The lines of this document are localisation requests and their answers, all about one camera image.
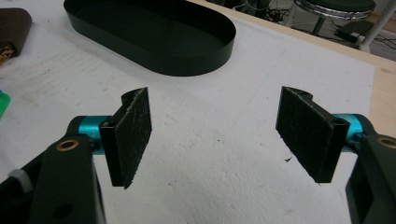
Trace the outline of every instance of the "green object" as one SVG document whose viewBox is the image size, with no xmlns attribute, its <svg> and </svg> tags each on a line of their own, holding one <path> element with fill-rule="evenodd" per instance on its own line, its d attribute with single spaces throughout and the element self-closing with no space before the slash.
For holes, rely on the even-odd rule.
<svg viewBox="0 0 396 224">
<path fill-rule="evenodd" d="M 6 111 L 10 101 L 11 98 L 7 94 L 0 91 L 0 118 L 3 116 L 4 111 Z"/>
</svg>

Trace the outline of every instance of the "brown object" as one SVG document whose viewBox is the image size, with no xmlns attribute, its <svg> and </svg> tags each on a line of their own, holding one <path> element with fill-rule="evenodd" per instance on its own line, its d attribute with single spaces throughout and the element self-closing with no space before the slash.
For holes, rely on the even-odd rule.
<svg viewBox="0 0 396 224">
<path fill-rule="evenodd" d="M 32 17 L 22 8 L 0 8 L 0 64 L 20 55 L 32 25 Z"/>
</svg>

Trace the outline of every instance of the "black oval tray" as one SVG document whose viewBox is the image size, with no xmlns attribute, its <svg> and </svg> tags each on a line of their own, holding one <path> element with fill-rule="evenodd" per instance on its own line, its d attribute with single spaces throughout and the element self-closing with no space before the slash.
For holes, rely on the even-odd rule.
<svg viewBox="0 0 396 224">
<path fill-rule="evenodd" d="M 183 0 L 65 0 L 64 8 L 82 35 L 168 76 L 211 72 L 233 50 L 233 23 Z"/>
</svg>

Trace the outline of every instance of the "white work surface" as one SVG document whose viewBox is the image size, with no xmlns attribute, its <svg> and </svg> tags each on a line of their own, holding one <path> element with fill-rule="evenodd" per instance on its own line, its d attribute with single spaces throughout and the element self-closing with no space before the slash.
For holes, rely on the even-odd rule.
<svg viewBox="0 0 396 224">
<path fill-rule="evenodd" d="M 34 21 L 22 55 L 0 67 L 12 98 L 0 119 L 0 181 L 73 117 L 113 115 L 122 94 L 148 87 L 153 132 L 131 187 L 111 187 L 105 157 L 94 157 L 107 223 L 350 222 L 345 185 L 356 156 L 343 153 L 333 182 L 316 184 L 277 133 L 276 113 L 290 86 L 332 113 L 367 116 L 370 64 L 230 18 L 237 34 L 225 65 L 167 77 L 78 34 L 63 1 L 0 7 L 25 8 Z"/>
</svg>

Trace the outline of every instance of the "stool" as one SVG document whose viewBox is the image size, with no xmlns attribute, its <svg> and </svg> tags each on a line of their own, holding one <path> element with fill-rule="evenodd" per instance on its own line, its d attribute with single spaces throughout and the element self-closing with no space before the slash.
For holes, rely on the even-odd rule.
<svg viewBox="0 0 396 224">
<path fill-rule="evenodd" d="M 367 18 L 375 8 L 373 0 L 294 0 L 285 26 L 291 27 L 296 8 L 318 15 L 312 35 L 318 32 L 326 18 L 357 21 Z"/>
</svg>

